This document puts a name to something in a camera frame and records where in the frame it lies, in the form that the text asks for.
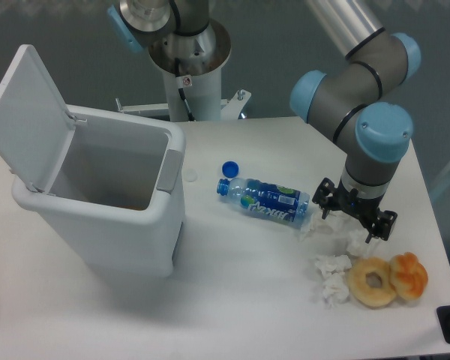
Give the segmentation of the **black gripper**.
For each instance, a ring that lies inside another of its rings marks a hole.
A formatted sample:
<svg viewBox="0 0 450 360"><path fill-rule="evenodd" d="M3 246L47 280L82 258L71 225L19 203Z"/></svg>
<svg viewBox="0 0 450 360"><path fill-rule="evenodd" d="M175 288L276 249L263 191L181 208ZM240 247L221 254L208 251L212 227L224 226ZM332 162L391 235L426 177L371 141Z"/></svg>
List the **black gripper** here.
<svg viewBox="0 0 450 360"><path fill-rule="evenodd" d="M381 211L379 204L382 198L362 199L358 190L345 189L342 183L338 187L329 179L324 178L316 189L312 202L322 210L322 219L325 220L329 212L343 212L355 218L368 231L365 243L371 239L388 241L397 220L398 214L394 211Z"/></svg>

